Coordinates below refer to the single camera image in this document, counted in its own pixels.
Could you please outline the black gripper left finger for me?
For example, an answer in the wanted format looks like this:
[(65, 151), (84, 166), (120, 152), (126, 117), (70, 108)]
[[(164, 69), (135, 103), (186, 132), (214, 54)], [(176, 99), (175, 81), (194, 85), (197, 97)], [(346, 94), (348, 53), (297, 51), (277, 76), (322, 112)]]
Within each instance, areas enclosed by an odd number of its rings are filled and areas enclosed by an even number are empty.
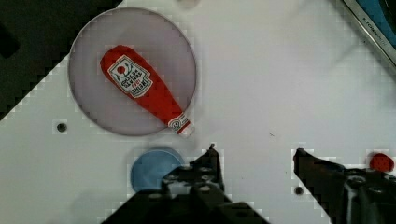
[(211, 143), (199, 158), (173, 169), (162, 179), (161, 189), (172, 197), (189, 194), (195, 187), (207, 189), (214, 186), (224, 191), (220, 157), (215, 146)]

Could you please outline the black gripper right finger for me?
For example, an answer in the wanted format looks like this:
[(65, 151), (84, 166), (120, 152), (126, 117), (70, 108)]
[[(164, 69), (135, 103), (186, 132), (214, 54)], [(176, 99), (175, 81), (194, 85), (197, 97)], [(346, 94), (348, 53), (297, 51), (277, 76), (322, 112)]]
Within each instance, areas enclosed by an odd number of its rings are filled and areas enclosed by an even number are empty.
[(302, 148), (293, 156), (294, 173), (332, 224), (396, 224), (395, 177), (373, 169), (347, 169)]

